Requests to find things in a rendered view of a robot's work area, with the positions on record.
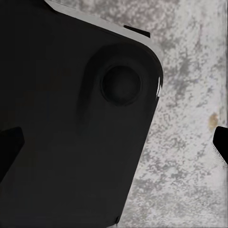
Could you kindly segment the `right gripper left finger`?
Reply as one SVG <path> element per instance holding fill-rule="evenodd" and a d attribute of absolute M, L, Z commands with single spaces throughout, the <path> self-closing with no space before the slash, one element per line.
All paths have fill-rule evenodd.
<path fill-rule="evenodd" d="M 20 126 L 0 132 L 0 183 L 25 144 Z"/>

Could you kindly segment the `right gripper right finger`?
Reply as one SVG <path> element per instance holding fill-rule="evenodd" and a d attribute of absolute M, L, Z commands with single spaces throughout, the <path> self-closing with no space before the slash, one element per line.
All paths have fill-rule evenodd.
<path fill-rule="evenodd" d="M 217 126 L 213 143 L 228 164 L 228 128 Z"/>

